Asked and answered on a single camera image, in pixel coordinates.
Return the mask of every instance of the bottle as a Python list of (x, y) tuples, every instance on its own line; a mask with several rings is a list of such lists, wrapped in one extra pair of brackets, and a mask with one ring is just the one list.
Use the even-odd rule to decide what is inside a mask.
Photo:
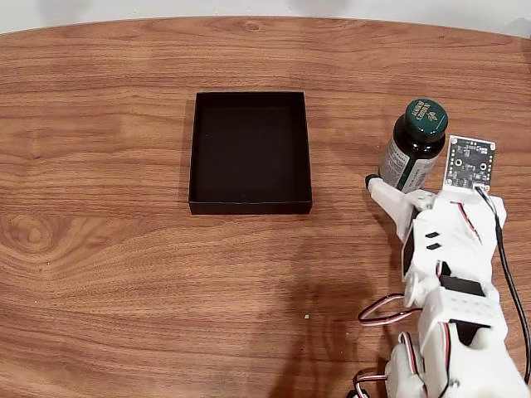
[(395, 123), (379, 169), (387, 184), (408, 193), (422, 188), (445, 145), (448, 114), (433, 99), (412, 101)]

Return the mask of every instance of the circuit board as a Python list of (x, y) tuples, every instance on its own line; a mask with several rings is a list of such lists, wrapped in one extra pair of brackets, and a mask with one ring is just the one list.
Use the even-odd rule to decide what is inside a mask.
[(490, 189), (496, 144), (482, 139), (450, 136), (445, 185)]

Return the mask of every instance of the black tray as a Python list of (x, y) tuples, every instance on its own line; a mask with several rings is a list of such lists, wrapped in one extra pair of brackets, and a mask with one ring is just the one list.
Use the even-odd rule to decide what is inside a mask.
[(304, 93), (198, 93), (192, 214), (305, 214), (312, 206)]

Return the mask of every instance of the wooden table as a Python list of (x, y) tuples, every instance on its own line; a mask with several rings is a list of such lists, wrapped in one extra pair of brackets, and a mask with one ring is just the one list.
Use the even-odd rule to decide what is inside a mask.
[[(363, 178), (418, 96), (446, 107), (449, 133), (498, 144), (493, 193), (530, 316), (530, 65), (529, 40), (388, 22), (185, 18), (0, 36), (0, 396), (343, 397), (414, 331), (356, 316), (402, 291), (394, 226)], [(309, 216), (190, 216), (202, 90), (305, 92)]]

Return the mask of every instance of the wire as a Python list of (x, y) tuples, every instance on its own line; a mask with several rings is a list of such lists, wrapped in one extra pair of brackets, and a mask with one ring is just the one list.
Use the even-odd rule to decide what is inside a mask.
[(367, 381), (385, 381), (387, 380), (387, 376), (385, 375), (371, 375), (371, 376), (356, 376), (354, 377), (354, 388), (356, 389), (356, 394), (358, 394), (358, 398), (365, 398), (365, 394), (363, 393), (361, 383), (367, 382)]
[(446, 391), (448, 391), (448, 388), (450, 387), (450, 354), (451, 354), (451, 340), (450, 340), (450, 327), (448, 326), (448, 323), (442, 323), (442, 327), (444, 329), (444, 341), (445, 341), (445, 368), (446, 368), (446, 386), (442, 390), (441, 394), (439, 395), (439, 398), (442, 398)]
[(489, 195), (481, 189), (481, 187), (475, 187), (475, 190), (481, 195), (483, 200), (489, 205), (490, 210), (494, 213), (494, 222), (496, 224), (496, 240), (498, 241), (498, 252), (501, 259), (501, 266), (504, 269), (505, 280), (509, 286), (509, 291), (511, 292), (511, 297), (513, 298), (514, 305), (518, 312), (520, 318), (520, 324), (522, 325), (522, 333), (524, 334), (525, 342), (525, 384), (529, 383), (529, 376), (531, 375), (531, 337), (529, 336), (529, 326), (528, 321), (525, 317), (524, 307), (518, 296), (518, 291), (516, 286), (514, 286), (513, 276), (509, 270), (509, 264), (507, 262), (507, 256), (505, 255), (504, 248), (504, 235), (501, 229), (501, 224), (499, 223), (498, 212), (496, 211), (496, 206), (490, 199)]
[(459, 207), (459, 211), (461, 212), (461, 215), (465, 219), (466, 224), (468, 224), (468, 227), (472, 230), (472, 232), (475, 233), (475, 236), (478, 238), (480, 243), (483, 245), (483, 242), (481, 241), (480, 233), (475, 229), (474, 224), (472, 224), (472, 221), (470, 221), (470, 218), (466, 214), (465, 207), (463, 206), (462, 203), (457, 203), (457, 206)]
[(374, 311), (381, 308), (385, 304), (391, 303), (392, 301), (399, 299), (399, 298), (402, 299), (403, 297), (404, 297), (404, 294), (402, 293), (393, 293), (393, 294), (389, 294), (385, 297), (380, 298), (379, 300), (375, 301), (374, 303), (366, 307), (361, 313), (359, 313), (358, 321), (363, 326), (388, 325), (390, 323), (401, 321), (409, 317), (412, 313), (416, 313), (417, 311), (422, 311), (422, 308), (411, 308), (406, 311), (394, 313), (393, 315), (387, 315), (385, 317), (367, 318), (368, 315), (374, 313)]
[(413, 375), (419, 375), (417, 367), (417, 359), (415, 358), (415, 351), (413, 349), (412, 337), (408, 332), (401, 332), (398, 335), (398, 341), (406, 345), (407, 358), (409, 360), (409, 370)]

